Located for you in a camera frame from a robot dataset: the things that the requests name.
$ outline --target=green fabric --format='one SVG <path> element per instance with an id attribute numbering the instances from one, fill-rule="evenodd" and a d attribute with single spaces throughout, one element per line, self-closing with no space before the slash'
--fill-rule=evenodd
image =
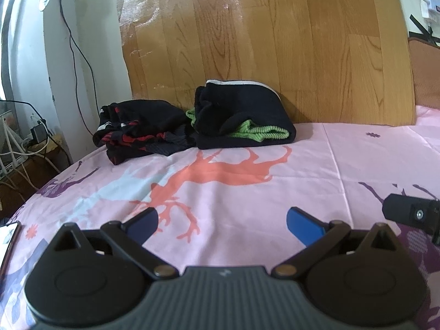
<path id="1" fill-rule="evenodd" d="M 195 123 L 195 110 L 190 109 L 186 112 L 186 116 L 191 119 L 191 125 Z M 258 126 L 252 120 L 243 122 L 237 130 L 228 134 L 229 137 L 251 139 L 256 142 L 262 142 L 266 139 L 287 139 L 289 132 L 278 126 Z"/>
<path id="2" fill-rule="evenodd" d="M 186 116 L 191 119 L 191 126 L 194 126 L 195 123 L 195 109 L 190 109 L 186 111 Z"/>

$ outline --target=white trim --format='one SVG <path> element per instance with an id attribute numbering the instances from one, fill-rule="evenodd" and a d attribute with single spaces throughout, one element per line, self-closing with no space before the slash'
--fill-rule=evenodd
<path id="1" fill-rule="evenodd" d="M 108 127 L 111 126 L 111 122 L 107 121 L 105 124 L 100 125 L 96 131 L 103 130 L 103 129 L 107 128 L 107 126 Z"/>
<path id="2" fill-rule="evenodd" d="M 251 84 L 251 85 L 256 85 L 256 86 L 260 86 L 260 87 L 265 87 L 269 90 L 271 90 L 272 92 L 274 92 L 276 94 L 276 96 L 278 97 L 279 100 L 281 100 L 281 98 L 279 97 L 278 93 L 275 92 L 272 88 L 270 88 L 269 86 L 260 83 L 260 82 L 255 82 L 254 80 L 218 80 L 218 79 L 209 79 L 206 81 L 205 83 L 205 87 L 208 83 L 212 83 L 212 84 L 217 84 L 217 85 L 247 85 L 247 84 Z"/>

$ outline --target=white wall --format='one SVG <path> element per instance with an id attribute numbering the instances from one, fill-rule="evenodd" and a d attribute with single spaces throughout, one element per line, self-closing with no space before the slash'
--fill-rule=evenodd
<path id="1" fill-rule="evenodd" d="M 10 24 L 10 77 L 16 100 L 34 105 L 47 120 L 50 129 L 60 132 L 60 123 L 46 65 L 43 36 L 43 13 L 38 10 L 39 0 L 16 0 Z M 18 122 L 24 135 L 30 133 L 31 107 L 16 105 Z"/>
<path id="2" fill-rule="evenodd" d="M 78 40 L 75 0 L 62 0 L 62 6 L 73 37 Z M 76 105 L 75 74 L 69 48 L 69 32 L 61 18 L 59 0 L 50 0 L 43 11 L 43 30 L 47 69 L 60 128 L 69 146 L 72 159 L 76 161 L 93 151 L 95 146 L 91 135 L 81 121 Z M 93 133 L 98 125 L 97 111 L 89 104 L 81 67 L 81 55 L 75 50 L 74 45 L 73 48 L 78 76 L 78 100 L 85 123 Z"/>
<path id="3" fill-rule="evenodd" d="M 116 0 L 76 0 L 81 49 L 95 75 L 98 105 L 131 99 L 127 67 L 122 56 Z M 95 105 L 93 83 L 82 61 L 90 105 Z"/>
<path id="4" fill-rule="evenodd" d="M 75 97 L 75 74 L 69 33 L 61 19 L 59 0 L 50 0 L 43 12 L 39 0 L 16 0 L 11 21 L 10 75 L 14 97 L 32 103 L 49 128 L 62 134 L 73 161 L 95 149 L 81 121 Z M 63 0 L 64 14 L 78 39 L 75 0 Z M 90 108 L 80 55 L 76 51 L 78 99 L 86 124 L 93 133 L 97 112 Z M 20 127 L 29 133 L 30 107 L 17 107 Z"/>

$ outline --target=purple deer print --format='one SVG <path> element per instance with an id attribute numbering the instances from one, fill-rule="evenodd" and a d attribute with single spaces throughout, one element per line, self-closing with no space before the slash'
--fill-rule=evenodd
<path id="1" fill-rule="evenodd" d="M 91 171 L 89 174 L 85 175 L 82 178 L 79 178 L 78 180 L 73 180 L 76 177 L 76 173 L 78 172 L 78 169 L 80 168 L 82 164 L 82 161 L 78 162 L 78 167 L 76 170 L 70 175 L 68 178 L 66 178 L 63 181 L 58 181 L 56 178 L 53 178 L 49 183 L 41 187 L 37 191 L 37 194 L 48 197 L 48 198 L 55 198 L 61 195 L 64 191 L 66 191 L 69 187 L 73 185 L 78 185 L 86 178 L 92 176 L 95 172 L 99 170 L 99 167 L 97 167 L 95 170 Z"/>
<path id="2" fill-rule="evenodd" d="M 381 204 L 383 204 L 384 199 L 379 196 L 372 186 L 364 182 L 359 182 L 359 184 L 364 186 Z M 425 192 L 430 197 L 437 199 L 437 197 L 427 189 L 419 185 L 412 186 Z M 406 196 L 404 189 L 402 189 L 401 194 Z M 398 224 L 398 226 L 402 232 L 398 238 L 408 249 L 412 260 L 419 267 L 423 277 L 427 279 L 431 273 L 440 271 L 440 249 L 432 244 L 430 238 L 421 230 L 403 224 Z M 423 304 L 415 319 L 415 322 L 422 330 L 440 329 L 440 316 L 436 316 L 440 315 L 440 307 L 430 307 L 430 305 L 431 296 L 429 295 L 427 301 Z"/>

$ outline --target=smartphone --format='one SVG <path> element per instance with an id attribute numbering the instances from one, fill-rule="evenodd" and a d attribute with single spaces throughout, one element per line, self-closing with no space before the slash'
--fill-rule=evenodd
<path id="1" fill-rule="evenodd" d="M 0 280 L 6 272 L 12 247 L 21 229 L 19 221 L 0 227 Z"/>

